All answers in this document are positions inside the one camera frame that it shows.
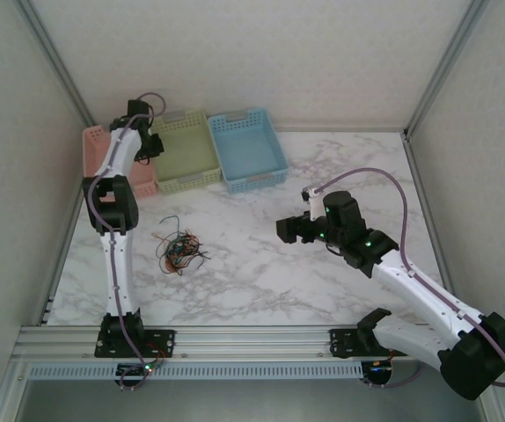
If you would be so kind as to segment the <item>aluminium table edge strip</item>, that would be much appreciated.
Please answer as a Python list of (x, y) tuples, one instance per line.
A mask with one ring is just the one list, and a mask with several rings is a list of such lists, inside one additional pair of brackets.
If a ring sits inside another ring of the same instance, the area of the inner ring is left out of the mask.
[(276, 126), (277, 132), (339, 132), (339, 133), (400, 133), (403, 127), (321, 127), (321, 126)]

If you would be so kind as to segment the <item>green plastic basket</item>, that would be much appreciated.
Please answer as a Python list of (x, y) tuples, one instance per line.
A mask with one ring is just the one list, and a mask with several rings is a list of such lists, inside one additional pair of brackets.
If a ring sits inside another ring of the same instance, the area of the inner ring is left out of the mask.
[(221, 167), (203, 109), (167, 113), (156, 118), (151, 132), (164, 151), (151, 160), (157, 187), (164, 194), (221, 181)]

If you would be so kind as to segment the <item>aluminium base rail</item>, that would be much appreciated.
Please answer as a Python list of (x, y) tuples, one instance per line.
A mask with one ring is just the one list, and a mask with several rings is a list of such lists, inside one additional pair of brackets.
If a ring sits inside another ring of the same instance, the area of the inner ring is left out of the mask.
[[(331, 361), (330, 327), (174, 326), (170, 362)], [(11, 351), (12, 362), (97, 362), (98, 326), (23, 327)]]

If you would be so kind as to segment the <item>aluminium table side rail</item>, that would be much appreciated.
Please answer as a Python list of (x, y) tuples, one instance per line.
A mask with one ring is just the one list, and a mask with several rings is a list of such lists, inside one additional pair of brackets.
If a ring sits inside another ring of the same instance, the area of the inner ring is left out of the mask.
[(400, 134), (400, 136), (401, 141), (403, 143), (404, 151), (406, 153), (406, 159), (410, 168), (410, 172), (414, 180), (417, 196), (421, 204), (421, 210), (423, 212), (424, 220), (428, 230), (428, 235), (432, 244), (433, 252), (435, 254), (435, 260), (438, 266), (443, 286), (449, 292), (454, 294), (455, 293), (454, 283), (451, 278), (450, 269), (448, 268), (446, 257), (438, 234), (438, 230), (435, 225), (435, 221), (432, 214), (432, 208), (428, 201), (427, 192), (416, 160), (416, 155), (414, 154), (413, 146), (410, 143), (409, 137), (407, 136), (405, 131), (403, 131)]
[(59, 287), (62, 271), (69, 253), (70, 243), (74, 235), (75, 227), (77, 225), (77, 218), (79, 216), (83, 202), (83, 191), (81, 188), (79, 188), (72, 209), (68, 215), (68, 219), (66, 220), (67, 224), (65, 226), (64, 234), (60, 238), (61, 242), (57, 250), (55, 262), (51, 266), (48, 286), (45, 288), (44, 295), (42, 296), (40, 310), (35, 323), (36, 326), (42, 326), (47, 323), (48, 316), (50, 315), (51, 308), (55, 300), (55, 295)]

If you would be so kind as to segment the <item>control board with LED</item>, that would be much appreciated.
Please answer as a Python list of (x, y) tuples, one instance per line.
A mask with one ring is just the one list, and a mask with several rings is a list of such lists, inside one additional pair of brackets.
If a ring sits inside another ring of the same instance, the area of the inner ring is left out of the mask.
[(151, 362), (145, 366), (135, 363), (120, 363), (115, 369), (116, 377), (143, 377), (144, 374), (151, 376), (158, 374), (164, 365), (163, 361)]
[(389, 360), (362, 362), (362, 381), (372, 385), (385, 385), (392, 378), (392, 363)]

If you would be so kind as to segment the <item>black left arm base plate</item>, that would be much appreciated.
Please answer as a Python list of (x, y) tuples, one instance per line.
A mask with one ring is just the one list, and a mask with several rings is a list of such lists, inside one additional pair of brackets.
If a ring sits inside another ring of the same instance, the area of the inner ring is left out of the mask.
[[(171, 358), (175, 346), (174, 330), (144, 329), (130, 332), (132, 343), (144, 359)], [(94, 356), (96, 358), (136, 358), (137, 354), (125, 339), (121, 329), (99, 333)]]

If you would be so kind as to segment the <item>pink plastic basket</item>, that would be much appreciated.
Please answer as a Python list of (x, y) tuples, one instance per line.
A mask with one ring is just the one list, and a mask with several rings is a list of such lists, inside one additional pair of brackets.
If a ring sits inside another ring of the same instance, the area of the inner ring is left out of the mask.
[[(93, 177), (97, 174), (97, 170), (104, 162), (110, 143), (111, 135), (102, 126), (88, 127), (83, 131), (85, 177)], [(157, 194), (155, 171), (150, 164), (134, 162), (128, 181), (138, 200)]]

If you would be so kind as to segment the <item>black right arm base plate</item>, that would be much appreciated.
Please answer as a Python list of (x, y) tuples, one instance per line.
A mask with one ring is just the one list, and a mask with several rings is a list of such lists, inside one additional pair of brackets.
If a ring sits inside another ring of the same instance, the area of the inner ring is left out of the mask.
[(328, 331), (329, 350), (335, 358), (377, 358), (387, 360), (391, 356), (404, 357), (405, 354), (380, 346), (373, 332), (359, 328), (335, 328)]

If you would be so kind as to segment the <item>blue plastic basket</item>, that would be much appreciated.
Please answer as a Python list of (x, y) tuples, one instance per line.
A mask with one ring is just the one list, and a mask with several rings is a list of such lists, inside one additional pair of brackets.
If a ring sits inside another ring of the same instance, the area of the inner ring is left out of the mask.
[(288, 162), (266, 109), (214, 115), (208, 118), (208, 125), (230, 194), (286, 180)]

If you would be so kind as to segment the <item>aluminium frame post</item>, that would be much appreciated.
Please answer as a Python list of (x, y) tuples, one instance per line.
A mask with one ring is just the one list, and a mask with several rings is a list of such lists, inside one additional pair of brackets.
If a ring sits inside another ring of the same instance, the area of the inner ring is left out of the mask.
[(417, 106), (404, 128), (404, 139), (407, 142), (410, 141), (411, 137), (416, 133), (418, 127), (427, 116), (429, 109), (434, 104), (436, 97), (454, 68), (458, 57), (461, 55), (465, 45), (472, 36), (474, 28), (479, 23), (484, 11), (490, 3), (491, 0), (470, 0), (463, 17), (460, 19), (450, 42), (444, 50)]
[(15, 6), (24, 20), (26, 27), (48, 62), (58, 84), (61, 85), (66, 98), (71, 103), (82, 123), (86, 127), (95, 126), (96, 120), (84, 102), (80, 90), (77, 88), (48, 29), (36, 10), (33, 0), (10, 0), (10, 2)]

